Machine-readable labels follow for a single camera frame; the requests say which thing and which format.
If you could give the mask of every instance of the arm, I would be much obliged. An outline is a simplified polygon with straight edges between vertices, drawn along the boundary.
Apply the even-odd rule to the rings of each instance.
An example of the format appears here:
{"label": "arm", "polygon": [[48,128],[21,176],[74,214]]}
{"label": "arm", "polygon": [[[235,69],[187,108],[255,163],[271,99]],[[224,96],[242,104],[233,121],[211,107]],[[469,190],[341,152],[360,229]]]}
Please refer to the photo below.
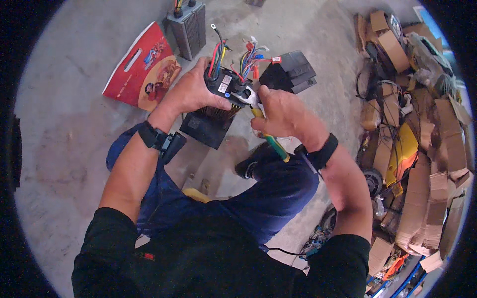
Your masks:
{"label": "arm", "polygon": [[[267,118],[253,118],[254,129],[273,136],[294,136],[308,152],[323,147],[330,133],[323,121],[308,111],[296,95],[261,86],[259,96]],[[343,146],[338,145],[321,174],[338,212],[334,235],[354,234],[370,242],[373,208],[368,185]]]}
{"label": "arm", "polygon": [[[207,89],[204,71],[208,59],[202,57],[197,65],[177,82],[150,114],[148,121],[154,128],[168,133],[181,113],[195,111],[205,106],[230,110],[230,103]],[[141,200],[151,183],[156,170],[159,152],[147,148],[138,133],[135,133],[119,155],[104,187],[98,208],[110,207],[137,221]]]}

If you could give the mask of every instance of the left hand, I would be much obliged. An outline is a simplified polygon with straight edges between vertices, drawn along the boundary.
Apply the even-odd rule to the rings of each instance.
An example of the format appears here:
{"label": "left hand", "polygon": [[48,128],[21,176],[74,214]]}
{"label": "left hand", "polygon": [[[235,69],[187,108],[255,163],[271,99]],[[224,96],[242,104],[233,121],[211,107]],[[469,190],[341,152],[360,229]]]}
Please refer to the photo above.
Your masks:
{"label": "left hand", "polygon": [[232,106],[227,99],[212,94],[206,87],[204,72],[209,62],[209,57],[200,57],[194,68],[180,78],[157,108],[167,107],[168,110],[176,113],[176,116],[205,106],[230,110]]}

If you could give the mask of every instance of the aluminum heat sink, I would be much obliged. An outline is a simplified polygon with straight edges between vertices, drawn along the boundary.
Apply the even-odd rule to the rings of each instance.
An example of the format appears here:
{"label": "aluminum heat sink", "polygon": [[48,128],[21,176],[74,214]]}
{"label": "aluminum heat sink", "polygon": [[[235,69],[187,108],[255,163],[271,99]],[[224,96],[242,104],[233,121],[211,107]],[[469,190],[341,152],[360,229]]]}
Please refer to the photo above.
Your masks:
{"label": "aluminum heat sink", "polygon": [[180,56],[192,61],[206,44],[206,5],[182,6],[183,15],[175,18],[173,10],[168,13],[172,32],[180,50]]}

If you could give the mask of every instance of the shoe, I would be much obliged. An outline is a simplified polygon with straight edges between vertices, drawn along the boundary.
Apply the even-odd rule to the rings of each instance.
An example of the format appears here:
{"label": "shoe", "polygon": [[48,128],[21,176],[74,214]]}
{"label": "shoe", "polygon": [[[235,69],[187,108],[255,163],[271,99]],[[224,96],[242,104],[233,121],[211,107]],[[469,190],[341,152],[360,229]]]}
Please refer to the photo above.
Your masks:
{"label": "shoe", "polygon": [[246,160],[238,163],[235,166],[235,172],[237,175],[244,179],[253,178],[253,170],[257,165],[258,161],[260,160],[269,160],[271,157],[273,158],[274,155],[276,157],[280,157],[275,150],[273,150],[272,146],[267,142],[261,143],[252,153],[252,155],[247,158]]}

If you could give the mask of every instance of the yellow-green plier handle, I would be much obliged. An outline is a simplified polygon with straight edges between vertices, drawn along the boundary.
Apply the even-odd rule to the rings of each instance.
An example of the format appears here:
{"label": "yellow-green plier handle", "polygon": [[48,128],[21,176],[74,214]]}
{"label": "yellow-green plier handle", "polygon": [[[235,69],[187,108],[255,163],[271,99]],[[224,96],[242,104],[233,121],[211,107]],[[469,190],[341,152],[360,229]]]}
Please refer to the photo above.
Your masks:
{"label": "yellow-green plier handle", "polygon": [[[265,116],[263,116],[262,110],[260,108],[253,108],[252,106],[250,106],[250,108],[252,109],[252,113],[255,117],[265,119]],[[280,145],[280,143],[278,143],[273,136],[264,132],[262,132],[262,134],[265,140],[267,140],[267,142],[270,144],[270,146],[272,146],[273,149],[275,149],[275,151],[278,153],[278,155],[280,155],[280,158],[287,163],[290,160],[290,155]]]}

